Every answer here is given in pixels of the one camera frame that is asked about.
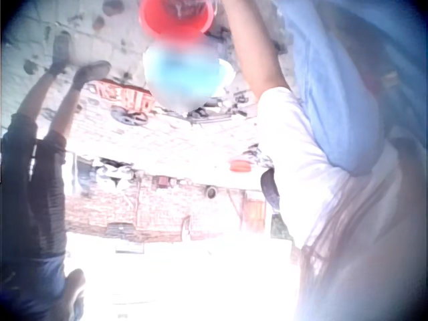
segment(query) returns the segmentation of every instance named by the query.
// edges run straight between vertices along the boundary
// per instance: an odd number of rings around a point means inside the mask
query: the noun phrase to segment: person
[[[308,16],[314,2],[284,1],[282,9],[290,4],[286,16]],[[300,105],[255,2],[223,5],[258,99],[260,149],[274,164],[275,188],[267,191],[277,189],[300,249],[296,320],[406,320],[426,296],[427,181],[416,143],[385,134],[360,70],[337,37],[322,33],[319,16],[304,20],[307,29],[294,38],[303,39],[295,44],[304,55],[295,57]],[[326,37],[326,52],[310,46]],[[332,70],[321,66],[323,55]]]
[[[79,320],[83,314],[84,273],[64,273],[62,165],[80,91],[86,82],[105,78],[110,64],[99,61],[76,72],[43,140],[36,140],[35,123],[49,87],[70,63],[71,46],[67,32],[56,36],[52,65],[28,92],[2,140],[0,301],[5,320]]]

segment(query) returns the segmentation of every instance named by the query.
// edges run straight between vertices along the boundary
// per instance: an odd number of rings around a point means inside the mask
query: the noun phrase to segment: shoe
[[[63,31],[53,41],[52,64],[66,67],[71,61],[72,37]]]
[[[74,75],[73,82],[84,84],[86,82],[91,82],[92,80],[101,80],[107,77],[112,65],[110,62],[105,60],[100,60],[98,62],[93,62],[89,65],[86,65],[80,68],[76,75]]]

